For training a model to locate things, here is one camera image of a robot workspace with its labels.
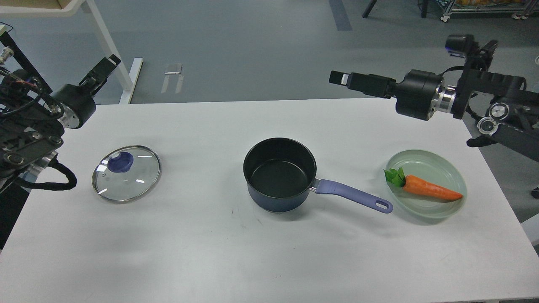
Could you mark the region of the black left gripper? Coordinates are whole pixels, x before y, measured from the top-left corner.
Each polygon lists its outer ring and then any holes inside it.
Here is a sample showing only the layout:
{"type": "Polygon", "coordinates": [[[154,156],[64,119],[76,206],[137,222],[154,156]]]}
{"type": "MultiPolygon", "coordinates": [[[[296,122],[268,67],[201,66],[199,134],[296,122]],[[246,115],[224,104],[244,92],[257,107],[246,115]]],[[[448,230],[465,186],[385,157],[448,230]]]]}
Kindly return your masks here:
{"type": "Polygon", "coordinates": [[[64,128],[81,128],[96,111],[92,95],[106,84],[108,77],[122,60],[115,54],[102,58],[77,85],[65,84],[51,94],[62,105],[64,114],[59,118],[64,128]]]}

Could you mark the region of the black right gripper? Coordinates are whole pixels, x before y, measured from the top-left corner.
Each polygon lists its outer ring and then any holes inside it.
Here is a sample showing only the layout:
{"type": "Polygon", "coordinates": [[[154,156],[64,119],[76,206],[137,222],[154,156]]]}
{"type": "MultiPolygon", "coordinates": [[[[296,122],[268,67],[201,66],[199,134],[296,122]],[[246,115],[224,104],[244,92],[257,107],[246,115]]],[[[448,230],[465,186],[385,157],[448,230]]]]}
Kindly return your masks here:
{"type": "Polygon", "coordinates": [[[432,100],[443,82],[441,75],[412,69],[401,82],[374,74],[331,71],[329,83],[378,98],[396,98],[395,110],[407,117],[428,121],[433,115],[432,100]]]}

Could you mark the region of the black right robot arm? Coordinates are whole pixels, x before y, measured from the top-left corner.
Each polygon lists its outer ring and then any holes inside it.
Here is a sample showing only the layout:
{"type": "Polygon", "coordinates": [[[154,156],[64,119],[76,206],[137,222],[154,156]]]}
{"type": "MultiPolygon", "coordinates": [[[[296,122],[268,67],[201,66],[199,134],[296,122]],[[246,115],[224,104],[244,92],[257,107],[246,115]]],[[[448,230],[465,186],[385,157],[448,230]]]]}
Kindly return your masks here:
{"type": "Polygon", "coordinates": [[[339,71],[331,71],[329,82],[368,96],[396,98],[397,113],[424,121],[435,112],[449,113],[455,119],[468,113],[480,133],[468,140],[468,146],[501,144],[538,161],[538,94],[527,90],[524,77],[489,71],[498,44],[491,40],[479,46],[472,35],[448,36],[447,52],[464,58],[464,65],[449,68],[461,72],[455,86],[445,85],[443,73],[415,69],[401,82],[339,71]]]}

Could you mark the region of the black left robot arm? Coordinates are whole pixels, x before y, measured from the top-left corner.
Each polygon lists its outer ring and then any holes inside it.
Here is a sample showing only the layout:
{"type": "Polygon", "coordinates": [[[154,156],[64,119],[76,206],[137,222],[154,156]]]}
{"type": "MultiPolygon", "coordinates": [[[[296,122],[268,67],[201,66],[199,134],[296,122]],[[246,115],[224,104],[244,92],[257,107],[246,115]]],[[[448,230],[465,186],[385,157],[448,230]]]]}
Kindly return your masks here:
{"type": "Polygon", "coordinates": [[[1,246],[4,247],[32,189],[66,191],[77,177],[58,160],[65,129],[81,128],[96,111],[93,98],[120,65],[103,58],[77,85],[51,92],[32,65],[1,68],[1,246]]]}

